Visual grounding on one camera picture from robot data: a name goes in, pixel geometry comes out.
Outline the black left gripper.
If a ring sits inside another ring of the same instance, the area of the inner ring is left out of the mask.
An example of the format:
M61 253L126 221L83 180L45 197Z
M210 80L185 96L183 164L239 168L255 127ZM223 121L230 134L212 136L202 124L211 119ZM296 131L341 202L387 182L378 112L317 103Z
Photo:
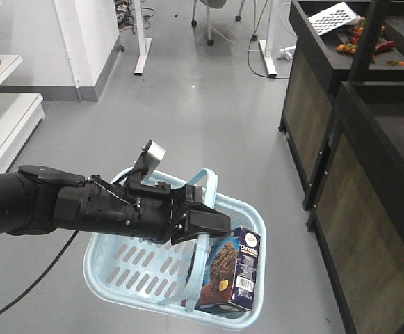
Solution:
M188 188L168 183L133 187L108 184L100 178L58 192L56 228L137 237L172 245L200 235L222 237L231 231L231 218L206 205L190 204Z

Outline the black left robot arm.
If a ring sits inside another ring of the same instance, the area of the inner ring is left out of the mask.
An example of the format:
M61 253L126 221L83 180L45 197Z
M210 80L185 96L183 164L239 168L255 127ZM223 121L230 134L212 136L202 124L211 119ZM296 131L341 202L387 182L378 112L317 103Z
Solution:
M178 244L229 233L230 217L203 203L201 187L142 184L146 170L135 167L111 184L46 166L0 173L0 234L42 235L61 228Z

